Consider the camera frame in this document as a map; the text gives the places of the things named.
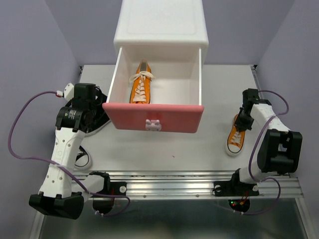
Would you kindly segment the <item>pink-front drawer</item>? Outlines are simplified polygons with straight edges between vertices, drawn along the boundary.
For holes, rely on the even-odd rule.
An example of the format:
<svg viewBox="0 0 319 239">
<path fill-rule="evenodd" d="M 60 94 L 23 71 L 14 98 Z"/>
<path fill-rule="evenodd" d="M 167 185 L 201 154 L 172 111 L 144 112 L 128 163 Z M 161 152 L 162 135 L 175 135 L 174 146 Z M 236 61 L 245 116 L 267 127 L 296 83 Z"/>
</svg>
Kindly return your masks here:
<svg viewBox="0 0 319 239">
<path fill-rule="evenodd" d="M 141 60 L 152 74 L 151 102 L 130 104 L 132 83 Z M 115 128 L 146 130 L 146 119 L 159 120 L 162 132 L 197 132 L 202 105 L 202 60 L 198 47 L 121 47 L 103 109 Z"/>
</svg>

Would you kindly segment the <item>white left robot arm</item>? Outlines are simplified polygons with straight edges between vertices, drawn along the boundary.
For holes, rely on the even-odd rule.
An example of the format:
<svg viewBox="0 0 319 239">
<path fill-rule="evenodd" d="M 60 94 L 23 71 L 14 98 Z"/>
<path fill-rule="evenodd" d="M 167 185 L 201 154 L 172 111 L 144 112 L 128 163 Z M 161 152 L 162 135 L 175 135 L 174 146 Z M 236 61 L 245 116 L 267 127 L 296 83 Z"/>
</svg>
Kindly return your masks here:
<svg viewBox="0 0 319 239">
<path fill-rule="evenodd" d="M 84 203 L 94 194 L 110 193 L 109 174 L 91 172 L 81 183 L 72 185 L 76 156 L 81 142 L 102 108 L 103 94 L 94 84 L 78 83 L 68 106 L 62 107 L 56 118 L 55 146 L 46 177 L 29 205 L 47 216 L 77 219 Z"/>
</svg>

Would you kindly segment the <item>orange sneaker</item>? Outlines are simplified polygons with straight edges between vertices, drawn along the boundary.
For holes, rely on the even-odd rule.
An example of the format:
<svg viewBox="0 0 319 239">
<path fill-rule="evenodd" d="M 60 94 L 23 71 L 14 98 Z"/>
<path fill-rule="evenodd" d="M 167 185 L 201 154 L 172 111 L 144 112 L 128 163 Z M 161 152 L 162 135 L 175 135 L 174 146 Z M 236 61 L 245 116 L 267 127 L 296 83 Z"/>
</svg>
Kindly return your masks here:
<svg viewBox="0 0 319 239">
<path fill-rule="evenodd" d="M 129 83 L 132 83 L 130 104 L 149 104 L 151 102 L 151 82 L 154 78 L 147 60 L 141 60 L 136 73 L 129 78 Z"/>
<path fill-rule="evenodd" d="M 236 157 L 242 152 L 245 142 L 245 132 L 239 132 L 235 127 L 237 117 L 238 115 L 233 119 L 232 128 L 226 140 L 226 153 L 231 157 Z"/>
</svg>

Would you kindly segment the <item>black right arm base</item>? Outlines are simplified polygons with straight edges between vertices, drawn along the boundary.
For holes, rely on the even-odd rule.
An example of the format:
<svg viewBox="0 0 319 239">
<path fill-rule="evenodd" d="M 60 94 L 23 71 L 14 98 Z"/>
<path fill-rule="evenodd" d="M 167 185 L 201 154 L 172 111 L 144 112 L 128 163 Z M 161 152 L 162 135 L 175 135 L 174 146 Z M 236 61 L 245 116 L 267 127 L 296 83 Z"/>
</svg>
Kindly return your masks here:
<svg viewBox="0 0 319 239">
<path fill-rule="evenodd" d="M 214 181 L 212 192 L 216 197 L 229 197 L 228 204 L 236 212 L 246 213 L 250 209 L 250 197 L 259 196 L 256 184 Z"/>
</svg>

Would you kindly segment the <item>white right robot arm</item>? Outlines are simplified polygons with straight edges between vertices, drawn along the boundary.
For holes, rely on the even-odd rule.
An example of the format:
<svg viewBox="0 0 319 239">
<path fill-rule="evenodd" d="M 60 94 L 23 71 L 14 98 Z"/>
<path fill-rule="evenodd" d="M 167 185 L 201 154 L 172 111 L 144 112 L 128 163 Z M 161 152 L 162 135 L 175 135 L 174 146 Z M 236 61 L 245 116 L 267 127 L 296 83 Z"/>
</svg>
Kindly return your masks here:
<svg viewBox="0 0 319 239">
<path fill-rule="evenodd" d="M 229 182 L 234 194 L 241 194 L 247 184 L 267 180 L 272 175 L 284 175 L 297 170 L 302 134 L 289 129 L 280 116 L 289 112 L 289 106 L 282 113 L 275 113 L 269 100 L 262 99 L 257 89 L 243 91 L 243 103 L 239 113 L 234 117 L 232 130 L 227 138 L 227 152 L 236 156 L 244 146 L 244 134 L 251 130 L 253 123 L 260 126 L 260 133 L 253 146 L 248 166 L 238 169 L 237 177 Z"/>
</svg>

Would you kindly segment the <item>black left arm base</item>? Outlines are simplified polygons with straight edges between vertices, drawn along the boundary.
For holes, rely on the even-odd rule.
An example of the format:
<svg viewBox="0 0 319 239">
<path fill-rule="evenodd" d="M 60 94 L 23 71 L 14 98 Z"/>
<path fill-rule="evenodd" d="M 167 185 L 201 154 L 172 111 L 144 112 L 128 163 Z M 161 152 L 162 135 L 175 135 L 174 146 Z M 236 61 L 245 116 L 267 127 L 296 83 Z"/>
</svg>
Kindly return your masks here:
<svg viewBox="0 0 319 239">
<path fill-rule="evenodd" d="M 115 198 L 101 198 L 93 196 L 92 208 L 96 215 L 102 217 L 115 216 L 122 213 L 130 203 L 126 196 L 127 183 L 124 181 L 110 182 L 106 190 L 102 190 L 99 194 L 116 196 Z"/>
</svg>

